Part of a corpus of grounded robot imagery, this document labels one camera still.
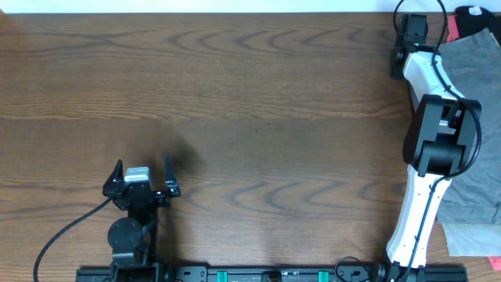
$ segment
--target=white wall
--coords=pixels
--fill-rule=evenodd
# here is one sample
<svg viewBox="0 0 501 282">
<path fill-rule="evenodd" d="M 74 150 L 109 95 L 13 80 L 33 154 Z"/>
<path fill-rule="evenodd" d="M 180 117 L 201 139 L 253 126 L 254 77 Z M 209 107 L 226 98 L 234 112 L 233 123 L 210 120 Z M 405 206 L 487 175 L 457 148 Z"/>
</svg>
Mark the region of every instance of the white wall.
<svg viewBox="0 0 501 282">
<path fill-rule="evenodd" d="M 448 11 L 479 5 L 501 12 L 501 0 L 442 0 Z M 398 0 L 0 0 L 6 13 L 300 13 L 393 12 Z M 398 11 L 438 12 L 434 0 L 406 0 Z"/>
</svg>

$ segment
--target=wood grain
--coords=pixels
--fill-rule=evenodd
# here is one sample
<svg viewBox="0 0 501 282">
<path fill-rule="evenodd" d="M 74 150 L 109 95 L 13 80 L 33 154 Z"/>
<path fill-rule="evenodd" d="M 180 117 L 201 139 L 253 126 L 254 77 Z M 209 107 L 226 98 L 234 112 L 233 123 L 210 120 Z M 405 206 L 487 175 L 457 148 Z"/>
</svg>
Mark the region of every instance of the wood grain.
<svg viewBox="0 0 501 282">
<path fill-rule="evenodd" d="M 430 40 L 438 34 L 430 16 Z M 389 77 L 390 13 L 15 15 L 0 23 L 0 280 L 104 201 L 118 158 L 182 197 L 161 212 L 168 261 L 333 265 L 380 258 L 405 190 L 408 91 Z M 47 252 L 43 281 L 106 266 L 112 205 Z M 428 260 L 496 281 L 487 258 Z"/>
</svg>

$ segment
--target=black cable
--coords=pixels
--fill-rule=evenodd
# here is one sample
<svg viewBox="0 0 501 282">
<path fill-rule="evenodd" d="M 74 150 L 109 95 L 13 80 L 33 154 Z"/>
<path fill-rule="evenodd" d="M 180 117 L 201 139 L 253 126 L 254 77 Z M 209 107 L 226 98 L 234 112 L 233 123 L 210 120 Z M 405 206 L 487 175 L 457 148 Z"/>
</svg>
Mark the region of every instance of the black cable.
<svg viewBox="0 0 501 282">
<path fill-rule="evenodd" d="M 347 282 L 343 277 L 339 276 L 339 273 L 337 272 L 337 267 L 346 259 L 353 259 L 357 262 L 360 262 L 358 258 L 356 257 L 353 257 L 353 256 L 345 256 L 344 258 L 342 258 L 339 262 L 336 263 L 336 265 L 334 266 L 334 274 L 336 275 L 336 277 L 343 281 L 343 282 Z M 365 266 L 361 266 L 366 272 L 367 274 L 370 276 L 370 271 L 365 267 Z"/>
<path fill-rule="evenodd" d="M 395 17 L 397 14 L 398 7 L 402 4 L 403 1 L 404 0 L 401 0 L 397 4 L 397 6 L 395 7 L 395 11 L 393 12 L 393 25 L 395 27 L 395 31 L 398 31 Z M 457 172 L 451 173 L 449 175 L 444 175 L 441 178 L 435 180 L 433 185 L 430 187 L 430 196 L 428 197 L 426 208 L 424 209 L 423 218 L 421 219 L 420 228 L 419 228 L 417 235 L 415 237 L 416 242 L 414 243 L 414 248 L 413 248 L 413 252 L 411 254 L 410 260 L 409 260 L 409 265 L 407 266 L 407 269 L 405 270 L 404 275 L 400 279 L 398 279 L 398 282 L 400 282 L 401 280 L 404 280 L 409 275 L 409 272 L 412 269 L 414 257 L 416 256 L 416 253 L 417 253 L 417 245 L 419 244 L 419 241 L 421 238 L 421 233 L 423 231 L 424 221 L 427 217 L 428 210 L 429 210 L 430 204 L 431 204 L 431 200 L 433 200 L 433 195 L 434 195 L 434 192 L 435 192 L 437 185 L 445 179 L 451 179 L 452 177 L 456 177 L 458 175 L 461 175 L 464 172 L 466 172 L 468 169 L 470 169 L 470 167 L 473 165 L 473 163 L 477 160 L 478 152 L 480 151 L 480 147 L 481 147 L 482 132 L 481 132 L 480 120 L 478 119 L 477 114 L 473 110 L 473 107 L 464 98 L 460 97 L 459 95 L 457 95 L 457 93 L 455 93 L 454 91 L 451 90 L 451 85 L 447 85 L 447 83 L 445 83 L 444 78 L 442 77 L 442 75 L 440 74 L 440 71 L 438 71 L 438 68 L 437 68 L 437 62 L 435 61 L 435 57 L 437 56 L 438 48 L 440 47 L 440 44 L 442 43 L 442 40 L 444 39 L 445 29 L 447 28 L 447 12 L 445 11 L 444 4 L 442 3 L 441 0 L 437 0 L 437 2 L 440 5 L 440 8 L 442 8 L 442 14 L 444 16 L 444 24 L 442 26 L 442 32 L 440 33 L 440 38 L 438 39 L 438 43 L 435 45 L 433 54 L 431 55 L 431 66 L 433 67 L 435 75 L 437 76 L 438 80 L 440 81 L 440 83 L 444 87 L 445 91 L 447 91 L 450 95 L 452 95 L 454 98 L 456 98 L 464 106 L 465 110 L 468 110 L 471 113 L 471 115 L 474 119 L 475 129 L 477 132 L 477 143 L 475 144 L 474 152 L 473 152 L 470 160 L 467 162 L 467 164 L 464 167 L 462 167 Z"/>
<path fill-rule="evenodd" d="M 63 233 L 67 232 L 69 230 L 69 228 L 76 226 L 79 222 L 81 222 L 84 219 L 88 218 L 89 216 L 95 214 L 98 210 L 100 210 L 101 208 L 104 208 L 105 205 L 110 203 L 110 201 L 111 201 L 111 198 L 104 201 L 102 204 L 97 206 L 97 208 L 94 208 L 93 210 L 91 210 L 89 213 L 83 215 L 79 219 L 68 224 L 66 227 L 62 228 L 61 231 L 59 231 L 49 242 L 47 242 L 45 247 L 40 251 L 40 255 L 38 255 L 38 257 L 37 257 L 37 261 L 34 263 L 34 268 L 33 268 L 33 281 L 34 282 L 39 281 L 38 280 L 38 267 L 40 266 L 41 258 L 43 258 L 45 252 L 49 249 L 49 247 L 52 245 L 52 243 L 54 243 L 57 240 L 57 238 L 59 238 L 61 235 L 63 235 Z"/>
</svg>

